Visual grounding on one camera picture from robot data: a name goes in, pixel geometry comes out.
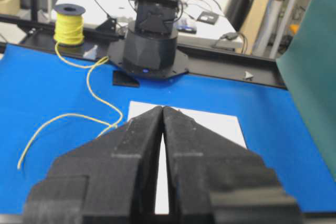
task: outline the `yellow wire spool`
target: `yellow wire spool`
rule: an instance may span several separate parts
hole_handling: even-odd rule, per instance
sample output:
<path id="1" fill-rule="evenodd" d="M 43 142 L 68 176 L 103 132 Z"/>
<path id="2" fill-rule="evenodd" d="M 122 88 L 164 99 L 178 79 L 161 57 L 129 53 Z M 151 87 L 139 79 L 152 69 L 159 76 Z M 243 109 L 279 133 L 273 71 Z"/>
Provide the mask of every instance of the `yellow wire spool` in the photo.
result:
<path id="1" fill-rule="evenodd" d="M 65 47 L 80 46 L 84 42 L 83 17 L 85 9 L 79 5 L 62 4 L 55 6 L 57 20 L 54 40 Z"/>

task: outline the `white desk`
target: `white desk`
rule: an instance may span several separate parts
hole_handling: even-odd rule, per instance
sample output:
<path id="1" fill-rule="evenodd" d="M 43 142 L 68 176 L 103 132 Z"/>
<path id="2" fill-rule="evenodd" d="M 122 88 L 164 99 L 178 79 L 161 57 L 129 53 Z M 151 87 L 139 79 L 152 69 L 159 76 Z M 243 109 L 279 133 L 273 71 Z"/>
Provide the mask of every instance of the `white desk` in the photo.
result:
<path id="1" fill-rule="evenodd" d="M 209 7 L 202 1 L 192 0 L 191 3 L 197 1 L 199 5 L 206 9 Z M 214 12 L 220 12 L 215 3 L 211 0 L 206 0 L 214 10 Z M 106 11 L 119 20 L 122 18 L 136 18 L 136 13 L 131 8 L 128 0 L 98 0 Z M 83 14 L 84 24 L 86 27 L 95 28 L 106 20 L 106 15 L 97 6 L 94 0 L 58 0 L 57 4 L 76 4 L 83 6 L 86 9 L 86 13 Z M 189 7 L 186 12 L 192 16 L 198 17 L 196 14 L 200 14 L 201 8 L 197 6 Z M 53 10 L 52 19 L 56 20 L 56 12 Z M 197 34 L 179 33 L 178 41 L 183 44 L 197 45 L 197 46 L 212 46 L 218 38 L 225 33 L 235 32 L 230 22 L 225 17 L 220 17 L 216 25 L 209 25 L 202 22 L 197 22 Z M 218 44 L 219 47 L 227 48 L 241 48 L 243 46 L 243 40 L 237 38 L 233 41 L 221 40 Z"/>
<path id="2" fill-rule="evenodd" d="M 278 52 L 278 49 L 279 49 L 282 37 L 283 37 L 283 35 L 285 33 L 285 30 L 286 30 L 286 27 L 287 27 L 290 15 L 291 15 L 291 13 L 293 11 L 293 8 L 295 6 L 296 1 L 297 0 L 289 0 L 289 2 L 287 4 L 287 8 L 286 8 L 284 17 L 283 17 L 283 19 L 282 19 L 282 21 L 280 23 L 279 30 L 278 30 L 278 33 L 277 33 L 277 37 L 276 37 L 276 39 L 274 41 L 274 44 L 273 44 L 273 47 L 272 47 L 272 50 L 271 50 L 271 53 L 270 53 L 270 58 L 271 59 L 275 59 L 275 57 L 277 55 L 277 52 Z"/>

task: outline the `blue mat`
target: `blue mat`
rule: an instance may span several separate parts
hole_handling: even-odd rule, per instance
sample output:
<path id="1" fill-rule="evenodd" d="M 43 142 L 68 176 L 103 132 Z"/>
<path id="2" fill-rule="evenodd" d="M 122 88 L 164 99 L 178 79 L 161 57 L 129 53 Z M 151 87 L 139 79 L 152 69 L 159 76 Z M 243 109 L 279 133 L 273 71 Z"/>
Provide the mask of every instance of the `blue mat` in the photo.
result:
<path id="1" fill-rule="evenodd" d="M 106 65 L 96 69 L 92 88 L 119 107 L 125 118 L 131 100 L 236 115 L 249 149 L 276 170 L 303 211 L 336 210 L 336 183 L 288 91 L 190 75 L 164 82 L 140 80 L 139 89 L 115 87 L 113 70 Z M 109 122 L 118 118 L 91 97 L 86 73 L 55 55 L 7 47 L 0 61 L 0 213 L 21 214 L 29 190 L 45 177 L 55 157 L 94 139 L 104 129 L 85 119 L 55 122 L 41 132 L 28 152 L 24 170 L 17 171 L 22 150 L 41 124 L 68 112 Z"/>

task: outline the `black metal frame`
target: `black metal frame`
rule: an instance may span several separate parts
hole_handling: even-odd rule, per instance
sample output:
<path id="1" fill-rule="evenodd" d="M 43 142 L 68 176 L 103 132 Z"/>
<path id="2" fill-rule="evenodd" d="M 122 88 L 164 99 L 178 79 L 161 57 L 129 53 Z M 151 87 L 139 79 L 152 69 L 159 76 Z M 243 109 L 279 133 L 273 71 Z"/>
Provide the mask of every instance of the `black metal frame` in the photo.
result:
<path id="1" fill-rule="evenodd" d="M 55 24 L 42 24 L 6 15 L 0 15 L 0 22 L 16 24 L 27 33 L 26 38 L 19 43 L 20 46 L 55 53 L 53 41 Z M 61 53 L 68 57 L 82 59 L 86 50 L 92 48 L 93 45 L 98 45 L 98 58 L 101 58 L 106 55 L 111 42 L 123 38 L 117 33 L 106 33 L 89 28 L 85 28 L 83 33 L 85 36 L 83 46 L 77 50 L 63 48 Z M 5 47 L 5 43 L 0 43 L 0 52 L 3 52 Z M 178 49 L 189 56 L 190 74 L 286 89 L 274 60 L 184 44 L 179 44 Z M 254 78 L 245 80 L 245 71 L 253 74 Z"/>

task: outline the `white pole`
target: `white pole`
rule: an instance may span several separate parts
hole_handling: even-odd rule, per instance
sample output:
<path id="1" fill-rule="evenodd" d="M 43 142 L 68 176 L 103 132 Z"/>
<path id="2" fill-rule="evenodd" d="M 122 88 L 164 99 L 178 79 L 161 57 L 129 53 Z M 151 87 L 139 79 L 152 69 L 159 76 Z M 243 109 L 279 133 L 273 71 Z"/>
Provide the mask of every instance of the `white pole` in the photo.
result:
<path id="1" fill-rule="evenodd" d="M 275 59 L 276 56 L 277 56 L 277 52 L 278 52 L 282 37 L 285 33 L 285 30 L 286 30 L 286 27 L 287 27 L 287 24 L 288 24 L 290 15 L 293 11 L 295 3 L 296 3 L 296 0 L 289 0 L 289 2 L 288 2 L 284 18 L 281 21 L 277 37 L 274 41 L 274 45 L 272 47 L 272 51 L 271 51 L 270 56 L 269 56 L 271 59 Z"/>

